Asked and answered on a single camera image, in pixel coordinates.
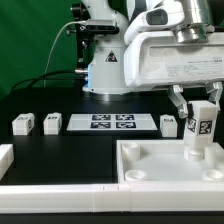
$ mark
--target white tag block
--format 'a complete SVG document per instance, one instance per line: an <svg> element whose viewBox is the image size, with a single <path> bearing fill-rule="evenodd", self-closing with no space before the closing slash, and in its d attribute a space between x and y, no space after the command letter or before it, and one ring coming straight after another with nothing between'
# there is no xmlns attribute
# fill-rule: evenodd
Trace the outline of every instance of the white tag block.
<svg viewBox="0 0 224 224"><path fill-rule="evenodd" d="M13 145L0 145L0 180L14 161Z"/></svg>
<svg viewBox="0 0 224 224"><path fill-rule="evenodd" d="M48 114L44 120L44 134L58 135L62 126L62 116L60 113Z"/></svg>
<svg viewBox="0 0 224 224"><path fill-rule="evenodd" d="M177 137L177 122L174 116L160 116L160 130L163 137Z"/></svg>
<svg viewBox="0 0 224 224"><path fill-rule="evenodd" d="M28 135L34 127L34 115L31 113L20 114L13 122L13 135Z"/></svg>

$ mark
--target cable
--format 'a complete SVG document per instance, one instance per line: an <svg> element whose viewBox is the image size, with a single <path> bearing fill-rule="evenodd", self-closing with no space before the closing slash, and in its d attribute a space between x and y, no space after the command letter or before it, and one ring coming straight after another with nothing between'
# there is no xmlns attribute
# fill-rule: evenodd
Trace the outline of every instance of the cable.
<svg viewBox="0 0 224 224"><path fill-rule="evenodd" d="M58 75L58 74L75 74L74 70L59 70L59 71L54 71L54 72L49 72L49 73L45 73L41 76L39 76L37 79L43 79L52 75ZM31 82L27 87L32 87L37 81L34 80L33 82Z"/></svg>
<svg viewBox="0 0 224 224"><path fill-rule="evenodd" d="M16 83L10 90L10 92L13 92L17 86L25 83L25 82L31 82L31 81L47 81L47 80L51 80L51 81L67 81L67 80L79 80L80 78L31 78L31 79L25 79L23 81L20 81L18 83Z"/></svg>
<svg viewBox="0 0 224 224"><path fill-rule="evenodd" d="M72 24L80 24L80 25L82 25L82 24L85 24L85 23L86 23L86 21L70 22L70 23L65 24L65 25L60 29L60 31L58 32L58 34L57 34L57 36L56 36L56 38L55 38L55 40L54 40L54 43L53 43L53 45L52 45L52 47L51 47L51 50L50 50L50 53L49 53L49 56L48 56L48 60L47 60L47 66L46 66L46 69L45 69L45 72L44 72L45 74L47 73L47 70L48 70L48 67L49 67L49 64L50 64L51 56L52 56L53 50L54 50L54 48L55 48L55 45L56 45L56 43L57 43L57 41L58 41L58 39L59 39L61 33L64 31L64 29L65 29L67 26L72 25Z"/></svg>

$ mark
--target white box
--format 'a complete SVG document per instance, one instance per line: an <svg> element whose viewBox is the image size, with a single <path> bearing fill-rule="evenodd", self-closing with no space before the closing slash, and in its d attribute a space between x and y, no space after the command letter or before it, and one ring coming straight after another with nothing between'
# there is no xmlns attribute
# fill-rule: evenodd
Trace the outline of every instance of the white box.
<svg viewBox="0 0 224 224"><path fill-rule="evenodd" d="M160 130L163 137L177 137L177 122L174 116L160 116Z"/></svg>
<svg viewBox="0 0 224 224"><path fill-rule="evenodd" d="M34 127L34 115L31 113L20 114L13 122L13 135L28 135Z"/></svg>
<svg viewBox="0 0 224 224"><path fill-rule="evenodd" d="M58 135L62 126L62 116L60 113L48 114L44 120L44 134Z"/></svg>

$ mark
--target black table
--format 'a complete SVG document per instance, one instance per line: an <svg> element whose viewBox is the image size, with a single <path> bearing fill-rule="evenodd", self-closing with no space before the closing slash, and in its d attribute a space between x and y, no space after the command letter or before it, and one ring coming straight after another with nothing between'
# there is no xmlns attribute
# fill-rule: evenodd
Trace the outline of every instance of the black table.
<svg viewBox="0 0 224 224"><path fill-rule="evenodd" d="M185 91L188 100L207 99L204 90ZM48 113L62 113L58 136L43 134ZM35 115L35 127L28 136L13 136L11 122L21 113ZM141 93L117 102L84 97L76 88L26 88L13 91L0 102L0 144L14 144L15 161L0 185L116 183L116 141L161 139L160 131L66 131L71 114L151 113L159 128L160 115L177 119L178 139L183 137L184 120L166 92ZM223 114L218 116L215 141L224 144ZM178 213L95 213L0 215L1 223L220 223L222 212Z"/></svg>

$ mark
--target green backdrop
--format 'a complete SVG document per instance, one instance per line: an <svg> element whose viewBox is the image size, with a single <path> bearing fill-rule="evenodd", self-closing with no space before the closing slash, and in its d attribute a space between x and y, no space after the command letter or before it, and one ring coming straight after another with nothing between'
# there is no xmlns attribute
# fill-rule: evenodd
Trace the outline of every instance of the green backdrop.
<svg viewBox="0 0 224 224"><path fill-rule="evenodd" d="M73 21L70 7L79 0L0 0L0 98L11 87L44 73L48 54L61 27ZM110 5L125 13L125 0L110 0ZM213 7L220 22L223 13ZM49 71L75 68L75 36L65 33L59 39Z"/></svg>

